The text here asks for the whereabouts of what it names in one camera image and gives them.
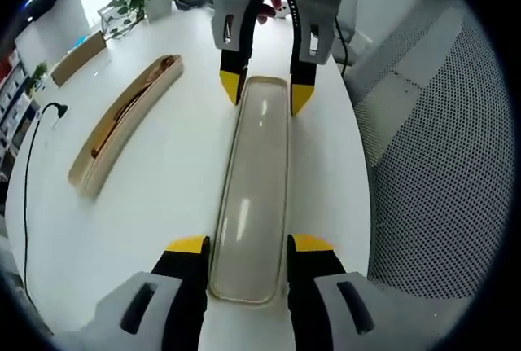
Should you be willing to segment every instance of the beige tray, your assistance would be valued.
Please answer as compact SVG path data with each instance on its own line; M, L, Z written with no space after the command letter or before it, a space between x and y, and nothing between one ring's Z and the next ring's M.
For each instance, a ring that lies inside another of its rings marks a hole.
M88 36L79 46L70 50L53 68L52 79L57 86L62 86L81 66L94 58L107 43L101 32Z
M169 57L173 58L173 64L147 87L151 81L148 77L163 59ZM108 108L69 170L68 180L79 195L91 199L98 196L127 140L157 100L181 76L182 71L180 55L163 55L145 69Z
M209 287L217 298L263 305L278 294L286 235L288 130L287 83L250 77L210 269Z

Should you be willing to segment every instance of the mesh chair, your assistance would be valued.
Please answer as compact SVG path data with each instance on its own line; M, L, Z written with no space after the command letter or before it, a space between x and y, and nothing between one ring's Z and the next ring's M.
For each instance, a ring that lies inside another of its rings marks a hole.
M462 0L418 0L346 83L370 178L368 279L435 307L472 297L514 181L513 117L479 23Z

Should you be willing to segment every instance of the flower pot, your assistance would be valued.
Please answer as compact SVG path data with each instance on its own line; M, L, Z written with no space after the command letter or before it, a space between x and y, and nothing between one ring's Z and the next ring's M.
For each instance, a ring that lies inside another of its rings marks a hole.
M145 1L145 15L148 22L158 20L172 12L173 0L148 0Z

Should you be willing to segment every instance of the black cable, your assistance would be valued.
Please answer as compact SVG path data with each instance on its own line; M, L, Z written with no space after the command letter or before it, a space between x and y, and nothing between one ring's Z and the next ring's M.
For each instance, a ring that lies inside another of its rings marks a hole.
M348 46L345 44L344 35L340 30L339 20L335 17L335 26L336 32L339 33L340 41L342 42L342 47L344 48L344 66L342 67L342 78L344 78L345 69L348 66Z
M38 127L40 127L40 123L42 122L43 114L46 113L47 108L55 107L58 110L58 118L62 118L65 115L65 112L68 110L68 106L58 104L58 103L48 103L43 109L42 114L40 115L40 119L36 124L36 128L33 132L33 138L31 139L31 146L29 146L29 152L27 154L27 164L25 165L25 178L24 178L24 233L25 233L25 247L24 247L24 290L29 302L33 305L34 309L37 311L37 308L33 302L33 299L29 295L29 290L27 288L27 250L28 250L28 234L27 234L27 178L29 172L29 161L31 160L31 153L33 152L33 144L34 139L36 138L36 132L38 131Z

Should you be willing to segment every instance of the white table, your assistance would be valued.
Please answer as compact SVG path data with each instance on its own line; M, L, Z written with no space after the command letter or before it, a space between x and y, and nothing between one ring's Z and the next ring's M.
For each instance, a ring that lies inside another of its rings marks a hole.
M69 106L56 125L49 111L28 177L28 288L53 331L76 330L96 303L132 274L150 271L167 243L215 231L238 111L219 80L210 10L176 12L110 41L62 88ZM289 20L257 26L249 75L289 79ZM71 164L117 95L152 60L181 54L185 72L153 107L114 165L96 201L68 184ZM33 123L20 148L7 197L7 229L24 263L23 189ZM290 127L289 231L335 245L347 271L366 274L370 202L355 116L332 59ZM286 302L249 309L209 297L199 349L293 349Z

